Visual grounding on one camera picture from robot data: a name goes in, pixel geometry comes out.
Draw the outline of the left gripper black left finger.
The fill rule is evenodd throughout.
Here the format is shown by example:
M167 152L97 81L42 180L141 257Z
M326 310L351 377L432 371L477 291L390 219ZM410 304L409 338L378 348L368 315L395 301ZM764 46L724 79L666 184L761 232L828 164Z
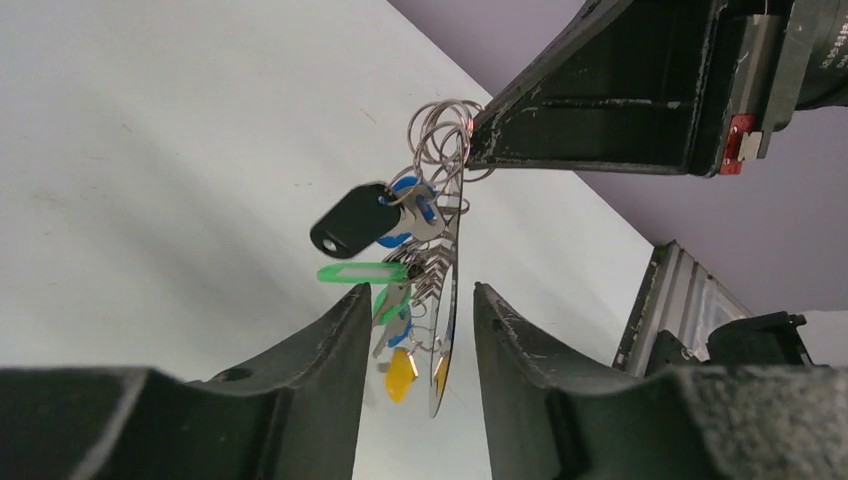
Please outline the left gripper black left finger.
M349 479L371 290L208 381L153 368L1 373L5 479Z

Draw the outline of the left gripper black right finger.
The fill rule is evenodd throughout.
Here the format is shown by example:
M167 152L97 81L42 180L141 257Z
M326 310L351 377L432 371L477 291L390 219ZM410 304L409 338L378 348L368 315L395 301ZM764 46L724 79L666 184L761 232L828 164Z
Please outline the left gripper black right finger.
M843 479L847 372L679 366L640 379L473 294L496 479Z

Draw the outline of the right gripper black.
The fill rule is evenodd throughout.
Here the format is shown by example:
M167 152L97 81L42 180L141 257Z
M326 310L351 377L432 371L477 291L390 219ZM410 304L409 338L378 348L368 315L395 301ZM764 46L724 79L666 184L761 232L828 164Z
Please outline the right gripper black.
M737 175L797 111L847 104L844 1L716 1L688 172Z

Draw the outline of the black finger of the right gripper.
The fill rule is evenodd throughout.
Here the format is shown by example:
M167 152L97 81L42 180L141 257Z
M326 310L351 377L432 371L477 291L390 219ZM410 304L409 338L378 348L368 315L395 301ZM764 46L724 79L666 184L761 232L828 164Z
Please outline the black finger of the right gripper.
M682 175L716 1L588 1L475 118L468 167Z

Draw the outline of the yellow key tag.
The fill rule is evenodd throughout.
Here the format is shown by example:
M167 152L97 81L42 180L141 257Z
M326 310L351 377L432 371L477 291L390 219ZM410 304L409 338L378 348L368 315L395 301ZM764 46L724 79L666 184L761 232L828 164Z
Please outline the yellow key tag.
M384 387L389 399L402 403L418 376L413 354L406 348L395 348L384 376Z

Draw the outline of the green key tag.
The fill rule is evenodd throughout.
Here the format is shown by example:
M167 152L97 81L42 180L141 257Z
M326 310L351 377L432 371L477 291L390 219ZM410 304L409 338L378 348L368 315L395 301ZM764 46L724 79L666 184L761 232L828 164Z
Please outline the green key tag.
M320 268L316 279L338 284L397 284L409 279L407 266L400 262L340 262Z
M411 297L409 284L387 285L374 302L372 325L385 325L400 310L407 306Z

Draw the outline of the silver key with blue tag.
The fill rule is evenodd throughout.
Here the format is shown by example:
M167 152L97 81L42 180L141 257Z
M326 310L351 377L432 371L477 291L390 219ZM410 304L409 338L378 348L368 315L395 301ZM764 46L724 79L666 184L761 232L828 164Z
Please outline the silver key with blue tag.
M404 307L402 310L400 310L391 320L389 320L385 325L378 325L378 326L383 327L383 331L382 331L381 336L377 340L377 342L376 342L376 344L375 344L375 346L372 350L372 357L373 358L378 358L382 354L383 350L387 347L387 341L389 340L389 338L396 335L397 332L404 327L404 324L406 322L405 322L405 320L402 320L400 318L400 316L401 316L401 312L404 311L408 307L408 304L407 304L406 307Z

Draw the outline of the black key tag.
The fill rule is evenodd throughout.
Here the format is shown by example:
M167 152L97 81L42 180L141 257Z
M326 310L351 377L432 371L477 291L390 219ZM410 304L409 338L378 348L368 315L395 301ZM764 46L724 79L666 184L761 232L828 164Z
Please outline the black key tag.
M402 207L382 182L355 186L310 229L314 247L334 259L351 259L393 230Z

